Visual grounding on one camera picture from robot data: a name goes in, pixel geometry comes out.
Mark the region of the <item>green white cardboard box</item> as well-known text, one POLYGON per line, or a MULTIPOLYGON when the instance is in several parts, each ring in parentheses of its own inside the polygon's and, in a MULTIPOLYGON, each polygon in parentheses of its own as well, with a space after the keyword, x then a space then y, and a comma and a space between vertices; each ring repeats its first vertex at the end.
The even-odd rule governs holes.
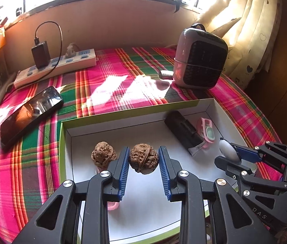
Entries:
POLYGON ((246 145, 238 128, 213 98, 198 103, 174 103, 97 115, 61 125, 61 179, 89 180, 107 168, 123 147, 130 151, 125 194, 117 207, 108 211, 111 243, 154 243, 179 231, 179 202, 169 202, 164 194, 158 149, 167 148, 172 159, 198 178, 215 181, 225 173, 215 166, 221 154, 220 140, 246 145), (177 110, 190 122, 194 133, 198 124, 211 121, 211 142, 200 141, 192 151, 186 149, 165 124, 177 110))

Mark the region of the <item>cream heart curtain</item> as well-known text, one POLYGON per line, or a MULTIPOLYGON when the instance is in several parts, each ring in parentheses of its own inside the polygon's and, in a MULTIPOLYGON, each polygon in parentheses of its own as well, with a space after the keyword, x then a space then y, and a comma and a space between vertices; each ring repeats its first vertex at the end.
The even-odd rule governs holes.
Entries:
POLYGON ((227 43, 223 72, 245 89, 271 52, 281 0, 199 0, 199 22, 227 43))

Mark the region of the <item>pink nail clipper case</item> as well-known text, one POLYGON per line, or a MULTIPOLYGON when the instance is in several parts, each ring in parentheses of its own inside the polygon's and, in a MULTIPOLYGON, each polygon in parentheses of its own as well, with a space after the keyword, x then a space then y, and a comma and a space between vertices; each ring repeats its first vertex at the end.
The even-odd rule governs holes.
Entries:
POLYGON ((215 141, 213 124, 210 119, 200 117, 196 124, 198 134, 203 138, 204 144, 202 148, 206 149, 215 141))

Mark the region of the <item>brown walnut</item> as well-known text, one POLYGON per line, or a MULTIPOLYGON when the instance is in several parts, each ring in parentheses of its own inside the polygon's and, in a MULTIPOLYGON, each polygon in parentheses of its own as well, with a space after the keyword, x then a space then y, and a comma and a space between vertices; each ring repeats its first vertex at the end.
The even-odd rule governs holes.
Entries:
POLYGON ((158 154, 149 144, 136 144, 130 151, 129 164, 137 173, 148 175, 156 169, 158 163, 158 154))
POLYGON ((118 159, 118 156, 110 144, 107 142, 99 142, 91 153, 91 159, 97 168, 106 170, 109 163, 118 159))

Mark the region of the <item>small usb plug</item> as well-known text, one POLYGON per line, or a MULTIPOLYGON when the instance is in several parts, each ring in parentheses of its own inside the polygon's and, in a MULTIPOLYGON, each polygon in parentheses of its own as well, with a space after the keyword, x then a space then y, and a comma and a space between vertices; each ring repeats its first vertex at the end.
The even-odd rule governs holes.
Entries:
POLYGON ((162 80, 173 80, 173 71, 160 70, 158 72, 158 77, 162 80))

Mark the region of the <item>pink black mini heater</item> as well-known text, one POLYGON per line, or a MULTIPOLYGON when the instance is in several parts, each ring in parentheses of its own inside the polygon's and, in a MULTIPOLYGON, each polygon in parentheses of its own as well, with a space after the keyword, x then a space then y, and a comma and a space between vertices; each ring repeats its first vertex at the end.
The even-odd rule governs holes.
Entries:
POLYGON ((223 70, 227 43, 205 30, 200 23, 184 29, 174 58, 173 80, 182 88, 211 89, 223 70))

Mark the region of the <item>white plug adapter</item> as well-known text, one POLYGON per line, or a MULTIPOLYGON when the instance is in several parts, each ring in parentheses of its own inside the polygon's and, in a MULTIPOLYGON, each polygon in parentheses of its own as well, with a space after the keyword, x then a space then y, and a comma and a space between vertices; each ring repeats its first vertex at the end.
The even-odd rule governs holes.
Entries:
POLYGON ((77 50, 79 50, 79 47, 75 43, 70 43, 67 47, 65 58, 73 58, 76 56, 77 50))

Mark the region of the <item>black smartphone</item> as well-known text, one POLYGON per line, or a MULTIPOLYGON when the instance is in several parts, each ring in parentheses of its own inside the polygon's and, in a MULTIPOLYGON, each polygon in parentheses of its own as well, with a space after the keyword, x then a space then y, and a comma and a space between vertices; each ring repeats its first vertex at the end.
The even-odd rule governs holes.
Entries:
POLYGON ((62 96, 54 86, 44 89, 24 103, 0 125, 2 150, 8 151, 41 121, 62 108, 63 104, 62 96))

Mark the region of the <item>black clear flashlight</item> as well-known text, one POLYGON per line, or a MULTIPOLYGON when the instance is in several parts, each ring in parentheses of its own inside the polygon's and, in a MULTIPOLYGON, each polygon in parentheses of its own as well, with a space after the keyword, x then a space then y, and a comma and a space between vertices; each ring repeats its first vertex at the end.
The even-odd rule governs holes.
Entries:
POLYGON ((179 111, 168 113, 164 122, 191 156, 194 156, 205 144, 205 139, 179 111))

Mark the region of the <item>plaid tablecloth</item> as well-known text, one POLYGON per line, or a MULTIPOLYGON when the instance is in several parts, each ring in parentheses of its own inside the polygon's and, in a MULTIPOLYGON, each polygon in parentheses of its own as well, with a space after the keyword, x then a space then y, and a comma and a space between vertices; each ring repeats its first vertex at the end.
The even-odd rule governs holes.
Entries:
POLYGON ((222 75, 206 92, 157 86, 157 73, 172 70, 174 49, 132 47, 100 50, 97 65, 30 85, 0 106, 0 124, 23 102, 49 86, 61 92, 63 107, 41 122, 8 152, 0 142, 0 238, 11 243, 59 181, 60 125, 64 120, 138 107, 213 97, 249 146, 279 137, 265 115, 240 88, 222 75))

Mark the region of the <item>white power strip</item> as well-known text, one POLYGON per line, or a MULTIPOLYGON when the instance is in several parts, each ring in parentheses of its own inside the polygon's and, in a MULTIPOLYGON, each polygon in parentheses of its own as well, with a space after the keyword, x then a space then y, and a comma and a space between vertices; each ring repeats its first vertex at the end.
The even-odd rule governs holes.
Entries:
POLYGON ((38 69, 35 65, 27 69, 19 71, 14 81, 14 87, 20 88, 29 83, 42 81, 57 75, 77 71, 96 65, 97 57, 94 49, 88 49, 76 52, 76 55, 71 58, 61 56, 51 59, 49 65, 38 69))

